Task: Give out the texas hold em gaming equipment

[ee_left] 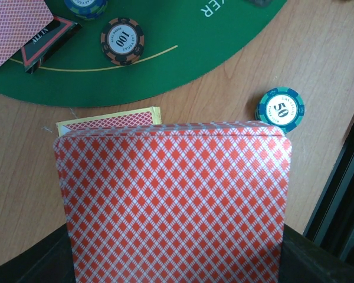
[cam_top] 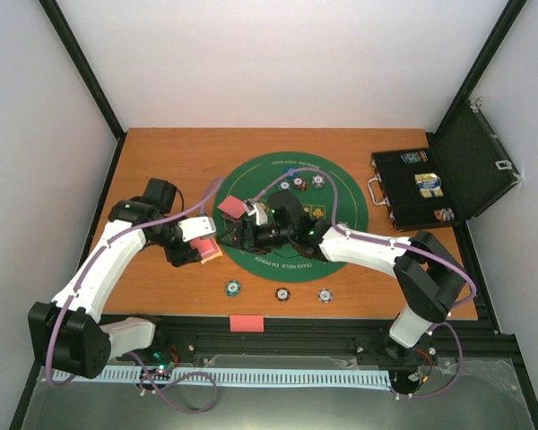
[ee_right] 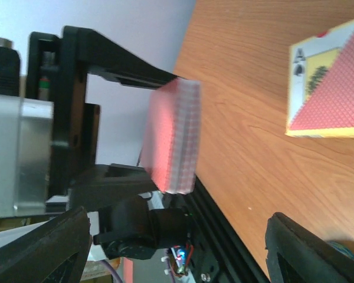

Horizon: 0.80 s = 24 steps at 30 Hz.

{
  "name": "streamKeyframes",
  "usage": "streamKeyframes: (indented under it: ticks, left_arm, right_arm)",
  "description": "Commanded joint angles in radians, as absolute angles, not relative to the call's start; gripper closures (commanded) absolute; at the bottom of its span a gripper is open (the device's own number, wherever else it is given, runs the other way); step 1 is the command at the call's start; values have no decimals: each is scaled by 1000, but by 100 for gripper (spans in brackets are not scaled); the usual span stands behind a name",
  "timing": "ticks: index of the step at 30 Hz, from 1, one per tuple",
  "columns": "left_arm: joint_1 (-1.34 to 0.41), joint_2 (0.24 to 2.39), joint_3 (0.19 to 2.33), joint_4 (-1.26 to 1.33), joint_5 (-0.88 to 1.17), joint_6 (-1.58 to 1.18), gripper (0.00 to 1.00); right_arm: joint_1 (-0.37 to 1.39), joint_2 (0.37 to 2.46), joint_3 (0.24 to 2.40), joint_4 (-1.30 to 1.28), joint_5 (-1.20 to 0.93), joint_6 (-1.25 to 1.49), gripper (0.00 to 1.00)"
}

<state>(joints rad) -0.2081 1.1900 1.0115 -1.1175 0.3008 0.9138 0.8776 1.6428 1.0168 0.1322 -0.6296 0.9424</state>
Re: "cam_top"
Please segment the red card seat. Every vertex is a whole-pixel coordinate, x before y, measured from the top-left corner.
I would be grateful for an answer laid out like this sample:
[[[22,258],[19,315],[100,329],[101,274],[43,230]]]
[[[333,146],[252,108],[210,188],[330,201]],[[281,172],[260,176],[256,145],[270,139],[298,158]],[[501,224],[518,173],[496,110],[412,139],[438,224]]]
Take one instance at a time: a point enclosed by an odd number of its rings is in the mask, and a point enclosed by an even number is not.
[[[225,215],[232,217],[233,219],[239,219],[243,214],[247,212],[246,204],[239,198],[228,195],[222,200],[217,208]]]

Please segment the red card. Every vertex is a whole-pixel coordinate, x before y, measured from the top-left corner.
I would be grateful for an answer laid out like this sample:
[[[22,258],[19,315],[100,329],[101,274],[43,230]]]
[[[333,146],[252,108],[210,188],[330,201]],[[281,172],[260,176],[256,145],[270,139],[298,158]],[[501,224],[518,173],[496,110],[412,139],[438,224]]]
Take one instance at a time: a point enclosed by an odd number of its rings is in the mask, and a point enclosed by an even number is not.
[[[231,315],[230,330],[232,332],[264,332],[265,318],[262,315]]]

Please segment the triangular all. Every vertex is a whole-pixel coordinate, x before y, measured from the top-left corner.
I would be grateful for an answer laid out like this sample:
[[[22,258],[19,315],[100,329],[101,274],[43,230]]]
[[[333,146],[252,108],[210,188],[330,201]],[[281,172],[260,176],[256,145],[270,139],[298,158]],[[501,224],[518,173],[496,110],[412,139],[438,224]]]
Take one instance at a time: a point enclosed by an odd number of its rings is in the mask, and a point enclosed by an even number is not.
[[[236,221],[236,219],[234,219],[233,217],[231,217],[230,215],[228,214],[222,214],[221,216],[224,220],[230,222],[230,223],[234,223]]]

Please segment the red backed card deck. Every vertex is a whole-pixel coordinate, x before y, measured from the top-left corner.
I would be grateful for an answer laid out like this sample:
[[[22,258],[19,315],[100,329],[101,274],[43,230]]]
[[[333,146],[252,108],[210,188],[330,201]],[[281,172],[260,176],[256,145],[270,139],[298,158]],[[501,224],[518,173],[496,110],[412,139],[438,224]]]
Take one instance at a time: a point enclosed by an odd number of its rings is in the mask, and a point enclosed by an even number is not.
[[[217,253],[217,244],[213,238],[195,238],[190,242],[193,249],[197,250],[202,259],[209,258]]]

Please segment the blue white chip stack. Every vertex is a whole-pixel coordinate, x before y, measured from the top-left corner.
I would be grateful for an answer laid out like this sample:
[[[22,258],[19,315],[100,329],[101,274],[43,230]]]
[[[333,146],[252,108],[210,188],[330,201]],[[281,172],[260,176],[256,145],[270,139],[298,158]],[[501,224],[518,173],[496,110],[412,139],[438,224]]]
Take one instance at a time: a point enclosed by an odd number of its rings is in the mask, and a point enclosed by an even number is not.
[[[321,303],[329,303],[333,299],[333,292],[328,288],[322,288],[318,291],[317,297]]]

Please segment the blue small blind button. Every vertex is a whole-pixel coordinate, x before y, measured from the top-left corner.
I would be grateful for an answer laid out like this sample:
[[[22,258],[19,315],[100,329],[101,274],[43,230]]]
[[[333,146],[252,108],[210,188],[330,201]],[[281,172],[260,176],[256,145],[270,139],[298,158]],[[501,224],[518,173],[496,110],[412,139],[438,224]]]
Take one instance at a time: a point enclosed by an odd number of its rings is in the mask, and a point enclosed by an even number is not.
[[[285,169],[284,169],[284,172],[285,172],[288,176],[296,176],[296,175],[297,175],[297,173],[296,173],[296,168],[294,168],[294,167],[285,168]]]

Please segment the green 50 chip top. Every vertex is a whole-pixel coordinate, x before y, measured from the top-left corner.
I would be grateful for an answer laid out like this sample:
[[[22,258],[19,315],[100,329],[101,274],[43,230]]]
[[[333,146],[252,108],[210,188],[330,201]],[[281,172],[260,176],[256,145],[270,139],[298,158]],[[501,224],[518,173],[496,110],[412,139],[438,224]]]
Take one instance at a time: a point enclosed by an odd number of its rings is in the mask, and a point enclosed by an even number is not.
[[[290,191],[291,190],[291,183],[287,180],[283,180],[278,184],[278,189],[280,191]]]

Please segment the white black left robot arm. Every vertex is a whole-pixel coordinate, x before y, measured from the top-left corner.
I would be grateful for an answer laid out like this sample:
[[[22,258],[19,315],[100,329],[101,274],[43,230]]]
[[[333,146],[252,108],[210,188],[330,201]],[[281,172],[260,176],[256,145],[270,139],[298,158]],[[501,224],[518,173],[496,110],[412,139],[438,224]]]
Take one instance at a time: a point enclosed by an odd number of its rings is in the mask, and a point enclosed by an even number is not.
[[[102,311],[128,264],[143,249],[157,245],[175,267],[199,262],[191,243],[215,232],[206,215],[190,210],[171,214],[178,189],[152,178],[143,195],[115,204],[99,242],[72,279],[48,303],[28,313],[35,358],[52,375],[59,370],[93,379],[108,361],[138,350],[147,359],[163,358],[168,337],[149,317],[101,324]]]

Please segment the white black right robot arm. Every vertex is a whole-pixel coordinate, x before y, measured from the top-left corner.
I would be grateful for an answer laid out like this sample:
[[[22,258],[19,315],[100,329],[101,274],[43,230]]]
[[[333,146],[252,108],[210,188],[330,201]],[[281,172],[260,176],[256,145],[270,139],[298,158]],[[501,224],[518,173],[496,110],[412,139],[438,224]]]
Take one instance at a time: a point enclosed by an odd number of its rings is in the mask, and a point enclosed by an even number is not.
[[[266,205],[241,205],[239,217],[225,217],[222,245],[257,255],[289,245],[306,259],[350,263],[397,280],[405,306],[377,346],[395,364],[404,363],[422,336],[447,319],[467,282],[456,259],[427,231],[413,237],[359,232],[311,217],[289,191],[271,194]]]

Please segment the green blue 50 chip stack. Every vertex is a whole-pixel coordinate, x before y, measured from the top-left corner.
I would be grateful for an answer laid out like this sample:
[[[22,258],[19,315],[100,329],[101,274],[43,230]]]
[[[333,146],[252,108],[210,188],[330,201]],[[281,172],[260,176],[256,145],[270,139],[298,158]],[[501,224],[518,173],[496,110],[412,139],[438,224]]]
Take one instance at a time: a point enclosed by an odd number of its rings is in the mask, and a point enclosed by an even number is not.
[[[228,297],[235,297],[236,295],[240,293],[240,291],[241,291],[241,285],[238,281],[233,279],[227,282],[225,286],[225,294]]]

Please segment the brown 100 chip stack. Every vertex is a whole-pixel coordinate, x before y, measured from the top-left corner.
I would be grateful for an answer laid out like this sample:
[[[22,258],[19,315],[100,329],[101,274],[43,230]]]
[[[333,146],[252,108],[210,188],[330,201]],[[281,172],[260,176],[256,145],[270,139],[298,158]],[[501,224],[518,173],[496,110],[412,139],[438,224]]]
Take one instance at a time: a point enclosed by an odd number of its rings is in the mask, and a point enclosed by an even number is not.
[[[280,302],[288,301],[291,298],[291,292],[287,288],[278,288],[275,297]]]

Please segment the brown 100 chip top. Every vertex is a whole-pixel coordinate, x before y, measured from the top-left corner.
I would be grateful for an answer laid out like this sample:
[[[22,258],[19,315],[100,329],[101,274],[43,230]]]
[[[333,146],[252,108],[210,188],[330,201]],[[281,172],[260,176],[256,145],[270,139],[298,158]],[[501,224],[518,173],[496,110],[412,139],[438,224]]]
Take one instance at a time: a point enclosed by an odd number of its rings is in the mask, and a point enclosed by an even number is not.
[[[307,181],[302,177],[295,177],[292,180],[292,183],[297,189],[301,191],[305,191],[308,188]]]

